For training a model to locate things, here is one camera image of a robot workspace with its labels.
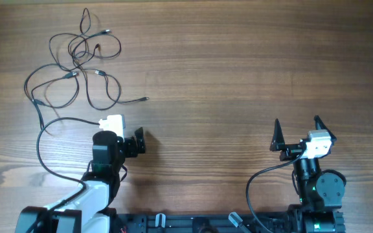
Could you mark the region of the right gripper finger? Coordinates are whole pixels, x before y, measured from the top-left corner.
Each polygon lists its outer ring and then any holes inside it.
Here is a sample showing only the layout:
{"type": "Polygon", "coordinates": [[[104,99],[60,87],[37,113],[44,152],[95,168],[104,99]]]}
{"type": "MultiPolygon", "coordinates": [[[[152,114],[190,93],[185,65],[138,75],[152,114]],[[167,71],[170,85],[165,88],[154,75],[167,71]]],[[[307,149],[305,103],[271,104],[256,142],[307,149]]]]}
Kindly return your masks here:
{"type": "Polygon", "coordinates": [[[337,141],[337,137],[326,127],[326,125],[321,120],[321,118],[320,118],[319,115],[315,115],[313,119],[314,119],[314,122],[315,122],[315,128],[316,128],[316,130],[327,130],[327,132],[330,135],[331,141],[332,142],[336,142],[337,141]]]}
{"type": "Polygon", "coordinates": [[[282,128],[279,122],[279,119],[275,119],[275,127],[273,131],[273,137],[271,140],[271,145],[269,150],[270,151],[282,151],[285,150],[286,148],[286,143],[284,140],[284,136],[282,133],[282,128]]]}

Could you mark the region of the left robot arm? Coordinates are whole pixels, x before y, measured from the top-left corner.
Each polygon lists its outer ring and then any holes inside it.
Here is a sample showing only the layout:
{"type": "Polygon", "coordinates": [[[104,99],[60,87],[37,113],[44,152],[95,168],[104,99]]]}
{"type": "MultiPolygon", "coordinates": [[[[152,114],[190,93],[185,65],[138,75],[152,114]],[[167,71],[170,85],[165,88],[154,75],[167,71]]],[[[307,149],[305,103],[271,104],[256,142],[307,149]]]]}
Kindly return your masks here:
{"type": "Polygon", "coordinates": [[[18,218],[16,232],[126,232],[126,226],[109,205],[117,196],[124,161],[146,152],[144,130],[130,138],[113,131],[93,135],[93,159],[78,179],[78,188],[44,207],[28,206],[18,218]]]}

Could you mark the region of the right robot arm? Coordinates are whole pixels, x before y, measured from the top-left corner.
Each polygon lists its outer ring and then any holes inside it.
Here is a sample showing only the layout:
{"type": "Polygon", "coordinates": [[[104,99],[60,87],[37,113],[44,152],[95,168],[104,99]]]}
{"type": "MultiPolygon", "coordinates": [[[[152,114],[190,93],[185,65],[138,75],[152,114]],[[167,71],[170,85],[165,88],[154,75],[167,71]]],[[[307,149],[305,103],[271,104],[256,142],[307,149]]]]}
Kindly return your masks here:
{"type": "Polygon", "coordinates": [[[280,152],[280,161],[293,165],[292,179],[298,205],[289,205],[284,223],[285,232],[346,231],[342,207],[346,177],[335,170],[322,170],[319,160],[331,154],[337,138],[319,116],[315,129],[296,144],[285,143],[279,120],[275,120],[271,151],[280,152]]]}

